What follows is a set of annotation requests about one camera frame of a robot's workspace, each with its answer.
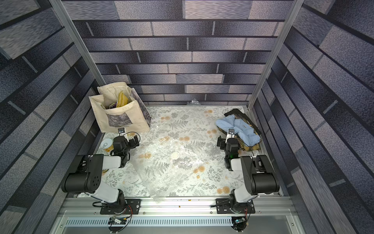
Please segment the light blue shirt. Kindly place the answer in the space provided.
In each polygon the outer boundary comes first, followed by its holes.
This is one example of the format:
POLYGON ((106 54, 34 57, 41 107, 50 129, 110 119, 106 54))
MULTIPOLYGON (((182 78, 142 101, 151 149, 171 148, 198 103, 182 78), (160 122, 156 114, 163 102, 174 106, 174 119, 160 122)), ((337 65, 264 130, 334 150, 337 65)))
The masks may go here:
POLYGON ((254 146, 260 142, 260 137, 255 134, 254 128, 242 119, 236 119, 234 115, 229 115, 220 120, 216 120, 216 126, 227 132, 232 129, 234 133, 246 144, 246 146, 254 146))

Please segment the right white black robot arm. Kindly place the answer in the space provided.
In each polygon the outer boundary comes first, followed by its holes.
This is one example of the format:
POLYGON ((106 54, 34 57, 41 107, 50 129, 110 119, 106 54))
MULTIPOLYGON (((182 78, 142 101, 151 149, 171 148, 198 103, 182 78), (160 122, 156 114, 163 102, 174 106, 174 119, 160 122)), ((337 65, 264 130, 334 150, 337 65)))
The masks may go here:
POLYGON ((280 189, 274 168, 266 155, 240 156, 236 138, 218 137, 217 146, 225 151, 225 167, 243 173, 244 184, 231 190, 228 199, 217 201, 220 214, 254 213, 253 199, 260 194, 276 193, 280 189))

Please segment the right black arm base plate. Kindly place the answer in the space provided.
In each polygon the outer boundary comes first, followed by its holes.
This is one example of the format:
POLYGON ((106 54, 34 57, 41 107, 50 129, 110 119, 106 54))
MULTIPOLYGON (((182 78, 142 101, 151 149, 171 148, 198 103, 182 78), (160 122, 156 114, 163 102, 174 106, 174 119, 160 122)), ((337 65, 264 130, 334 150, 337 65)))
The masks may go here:
POLYGON ((216 199, 216 204, 211 208, 216 208, 218 214, 254 214, 255 207, 253 202, 250 203, 230 203, 229 199, 216 199))

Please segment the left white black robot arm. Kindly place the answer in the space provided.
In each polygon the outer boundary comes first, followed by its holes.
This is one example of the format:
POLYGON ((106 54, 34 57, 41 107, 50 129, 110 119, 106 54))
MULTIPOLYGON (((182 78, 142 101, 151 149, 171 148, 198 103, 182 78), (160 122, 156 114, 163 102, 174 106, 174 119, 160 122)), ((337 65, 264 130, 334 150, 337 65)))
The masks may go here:
POLYGON ((84 193, 96 199, 93 206, 100 208, 101 215, 137 215, 141 200, 126 199, 120 189, 102 182, 102 172, 125 167, 130 160, 130 150, 139 146, 138 133, 128 140, 125 134, 114 138, 111 156, 103 154, 77 155, 71 163, 61 184, 65 193, 84 193))

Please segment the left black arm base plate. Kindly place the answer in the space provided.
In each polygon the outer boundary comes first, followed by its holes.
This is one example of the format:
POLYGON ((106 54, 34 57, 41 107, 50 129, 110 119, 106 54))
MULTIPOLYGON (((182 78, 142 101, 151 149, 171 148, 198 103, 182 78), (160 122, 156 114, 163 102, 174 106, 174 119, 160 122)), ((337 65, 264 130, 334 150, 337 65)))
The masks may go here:
POLYGON ((126 199, 124 204, 108 204, 103 203, 101 215, 137 215, 141 205, 141 199, 126 199))

